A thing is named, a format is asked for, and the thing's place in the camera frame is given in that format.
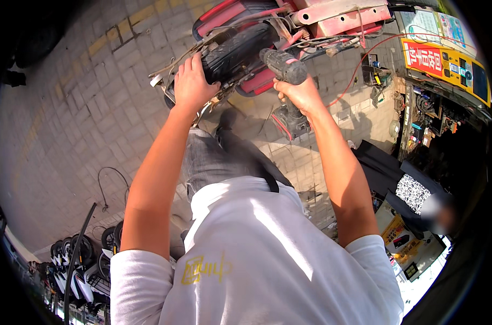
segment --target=yellow logo print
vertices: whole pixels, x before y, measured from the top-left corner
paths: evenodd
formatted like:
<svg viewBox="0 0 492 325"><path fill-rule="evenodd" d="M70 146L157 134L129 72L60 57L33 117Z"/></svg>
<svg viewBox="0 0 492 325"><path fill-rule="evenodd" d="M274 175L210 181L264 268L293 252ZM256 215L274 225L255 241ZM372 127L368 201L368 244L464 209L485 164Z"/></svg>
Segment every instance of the yellow logo print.
<svg viewBox="0 0 492 325"><path fill-rule="evenodd" d="M229 274L232 269L233 265L224 260L224 251L220 258L220 263L204 263L204 256L200 255L186 261L181 283L186 285L199 282L203 274L208 276L218 275L219 283L221 283L223 275Z"/></svg>

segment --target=black hose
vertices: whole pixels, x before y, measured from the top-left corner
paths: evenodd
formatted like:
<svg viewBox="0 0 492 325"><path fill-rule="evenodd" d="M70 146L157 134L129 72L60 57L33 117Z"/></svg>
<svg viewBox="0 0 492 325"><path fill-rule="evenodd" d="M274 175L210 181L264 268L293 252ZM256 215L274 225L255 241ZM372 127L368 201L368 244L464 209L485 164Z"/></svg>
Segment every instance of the black hose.
<svg viewBox="0 0 492 325"><path fill-rule="evenodd" d="M69 270L67 271L67 280L65 281L65 299L63 302L63 323L65 325L69 325L69 296L70 296L70 282L73 277L73 271L74 271L74 264L76 263L76 259L78 258L79 251L80 251L80 246L81 246L81 241L83 240L83 234L85 233L85 229L87 225L89 224L90 218L92 217L92 214L94 213L94 209L96 208L96 202L92 204L92 207L90 208L89 214L85 218L85 222L83 223L83 226L81 227L80 234L78 235L78 239L76 240L76 245L74 245L74 251L73 251L73 256L70 258L69 262Z"/></svg>

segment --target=hand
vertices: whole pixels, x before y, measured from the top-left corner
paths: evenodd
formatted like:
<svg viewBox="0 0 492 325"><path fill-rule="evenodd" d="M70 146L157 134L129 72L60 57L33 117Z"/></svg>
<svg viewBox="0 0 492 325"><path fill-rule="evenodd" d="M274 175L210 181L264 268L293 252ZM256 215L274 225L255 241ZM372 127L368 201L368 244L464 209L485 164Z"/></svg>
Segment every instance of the hand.
<svg viewBox="0 0 492 325"><path fill-rule="evenodd" d="M288 96L302 114L307 117L326 109L310 74L298 86L277 79L273 79L273 82L275 82L273 88L279 91L279 98L284 101L284 95Z"/></svg>
<svg viewBox="0 0 492 325"><path fill-rule="evenodd" d="M195 115L204 104L219 91L220 82L208 85L204 77L201 52L186 59L174 79L173 91L176 96L176 108Z"/></svg>

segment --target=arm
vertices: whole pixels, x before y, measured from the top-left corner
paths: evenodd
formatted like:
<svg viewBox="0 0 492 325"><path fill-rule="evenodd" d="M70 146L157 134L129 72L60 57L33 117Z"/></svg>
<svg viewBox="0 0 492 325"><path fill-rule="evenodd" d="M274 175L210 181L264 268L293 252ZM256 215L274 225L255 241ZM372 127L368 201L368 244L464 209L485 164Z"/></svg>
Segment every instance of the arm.
<svg viewBox="0 0 492 325"><path fill-rule="evenodd" d="M286 94L313 126L340 245L345 247L365 235L379 235L364 171L322 103L311 76L298 86L275 80L274 88L280 91L279 98Z"/></svg>
<svg viewBox="0 0 492 325"><path fill-rule="evenodd" d="M121 250L143 250L169 259L170 208L181 171L188 131L196 112L218 91L204 78L201 53L175 76L176 105L132 182Z"/></svg>

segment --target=brick pavement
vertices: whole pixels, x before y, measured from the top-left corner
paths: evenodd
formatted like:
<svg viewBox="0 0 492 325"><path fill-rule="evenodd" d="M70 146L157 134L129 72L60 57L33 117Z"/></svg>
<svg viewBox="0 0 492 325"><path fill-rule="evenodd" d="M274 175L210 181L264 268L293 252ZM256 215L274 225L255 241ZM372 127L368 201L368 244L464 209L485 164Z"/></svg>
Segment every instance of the brick pavement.
<svg viewBox="0 0 492 325"><path fill-rule="evenodd" d="M218 2L208 0L97 1L80 10L53 52L26 69L27 87L3 87L0 94L0 203L8 224L29 251L48 259L49 247L77 233L93 202L102 203L98 171L117 168L131 181L158 130L168 117L160 89L146 77L194 42L193 22ZM380 39L397 33L385 27ZM379 40L369 40L368 46ZM347 86L361 49L334 58L308 62L325 102ZM384 66L399 72L403 56L398 38L375 53ZM385 150L394 142L388 135L394 113L390 87L375 109L371 89L358 83L330 107L346 139L359 144L371 140ZM233 95L230 102L249 116L242 136L251 139L273 159L298 191L323 192L305 202L310 219L334 235L334 212L327 198L314 135L288 143L270 123L262 123L277 103L274 91L255 98ZM202 122L211 129L218 111ZM125 183L104 170L100 183L109 209L94 213L87 234L99 238L102 228L124 217ZM172 213L190 219L182 185L177 188ZM172 246L179 230L171 225Z"/></svg>

